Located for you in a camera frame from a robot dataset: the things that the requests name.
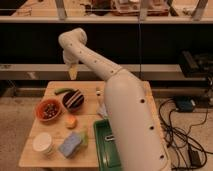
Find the white cup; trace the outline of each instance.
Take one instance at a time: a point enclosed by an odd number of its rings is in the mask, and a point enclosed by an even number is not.
[[[33,140],[33,149],[42,154],[49,154],[52,150],[52,137],[47,132],[38,134]]]

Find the bowl of dark food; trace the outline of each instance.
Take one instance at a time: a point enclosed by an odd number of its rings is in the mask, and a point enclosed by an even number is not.
[[[60,115],[62,109],[58,100],[46,99],[36,106],[36,117],[40,121],[50,121]]]
[[[62,103],[64,107],[71,113],[81,108],[84,102],[84,95],[80,90],[70,91],[63,97]]]

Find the green vegetable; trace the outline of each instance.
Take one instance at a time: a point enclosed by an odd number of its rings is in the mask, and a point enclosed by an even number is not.
[[[75,90],[72,88],[59,88],[59,89],[56,89],[54,93],[55,93],[55,95],[59,95],[61,93],[65,93],[65,92],[69,92],[69,91],[75,91]]]

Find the green plastic container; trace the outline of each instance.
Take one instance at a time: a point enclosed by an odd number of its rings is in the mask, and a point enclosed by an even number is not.
[[[107,119],[94,123],[96,148],[100,171],[122,171],[115,142],[106,141],[105,137],[112,135]]]

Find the desk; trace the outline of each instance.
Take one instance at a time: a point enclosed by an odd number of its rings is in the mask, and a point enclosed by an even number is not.
[[[148,82],[142,82],[142,86],[145,89],[145,94],[147,100],[149,101],[150,108],[156,124],[158,125],[159,132],[160,122],[157,116],[157,111],[155,107],[155,102],[152,96],[152,91]],[[98,100],[103,99],[103,94],[100,99],[96,96],[96,88],[100,88],[101,92],[104,89],[103,81],[93,81],[93,82],[78,82],[78,81],[53,81],[49,82],[43,99],[55,98],[61,101],[63,94],[54,95],[54,90],[62,87],[79,89],[85,96],[85,101],[82,108],[76,112],[78,119],[78,125],[74,131],[81,131],[85,126],[88,129],[89,143],[86,149],[82,149],[76,153],[73,158],[66,159],[57,150],[58,146],[63,142],[63,140],[71,133],[73,130],[69,130],[65,127],[65,117],[68,112],[65,108],[62,109],[61,116],[52,124],[43,124],[37,119],[35,119],[30,134],[26,140],[24,146],[19,166],[20,167],[42,167],[42,168],[82,168],[85,170],[95,169],[98,170],[98,158],[96,153],[96,144],[93,131],[93,123],[100,120],[101,117],[97,115],[97,109],[99,107]],[[51,155],[44,156],[33,151],[32,142],[33,138],[40,132],[49,132],[53,137],[54,151]]]

